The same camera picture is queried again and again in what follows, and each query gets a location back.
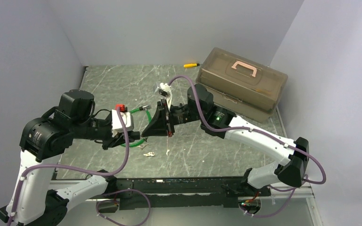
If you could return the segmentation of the small silver key pair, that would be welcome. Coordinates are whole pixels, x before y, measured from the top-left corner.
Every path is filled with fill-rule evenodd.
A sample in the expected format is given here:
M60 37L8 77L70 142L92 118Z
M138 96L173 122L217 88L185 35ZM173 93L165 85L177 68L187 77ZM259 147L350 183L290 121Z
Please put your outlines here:
M144 148L146 148L149 145L149 143L143 143L141 145L138 146L138 148L140 148L141 150L143 150Z

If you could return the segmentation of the silver key bunch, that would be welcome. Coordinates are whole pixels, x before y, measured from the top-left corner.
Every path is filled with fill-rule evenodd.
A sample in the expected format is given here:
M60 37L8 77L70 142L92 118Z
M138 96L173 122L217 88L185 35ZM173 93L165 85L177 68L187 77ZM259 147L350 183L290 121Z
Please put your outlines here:
M148 153L145 153L143 155L146 156L146 157L153 157L153 156L155 156L155 153L154 152L148 152Z

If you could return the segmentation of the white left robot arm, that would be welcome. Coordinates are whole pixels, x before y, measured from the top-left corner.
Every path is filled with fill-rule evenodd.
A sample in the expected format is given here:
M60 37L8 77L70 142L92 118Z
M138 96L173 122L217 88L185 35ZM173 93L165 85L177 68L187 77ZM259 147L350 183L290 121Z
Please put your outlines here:
M65 92L58 106L28 122L20 140L20 169L8 205L0 208L7 225L56 226L66 213L97 195L112 197L117 190L114 172L82 170L90 178L68 188L50 189L59 161L76 139L99 141L107 150L140 139L132 115L118 105L105 119L94 114L94 95L73 89Z

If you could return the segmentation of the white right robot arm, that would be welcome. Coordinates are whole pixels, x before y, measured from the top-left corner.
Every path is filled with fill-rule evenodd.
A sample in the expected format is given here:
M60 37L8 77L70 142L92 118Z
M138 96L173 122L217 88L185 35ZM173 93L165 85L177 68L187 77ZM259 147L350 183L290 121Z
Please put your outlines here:
M278 182L291 187L304 184L308 163L306 139L294 141L278 137L247 122L234 112L215 105L213 94L200 84L189 87L185 105L170 104L172 91L166 83L159 83L155 92L162 99L158 101L155 115L143 130L142 137L172 137L176 125L206 120L206 125L200 125L205 133L240 142L273 158L270 164L246 170L241 182L244 194L253 195L258 189Z

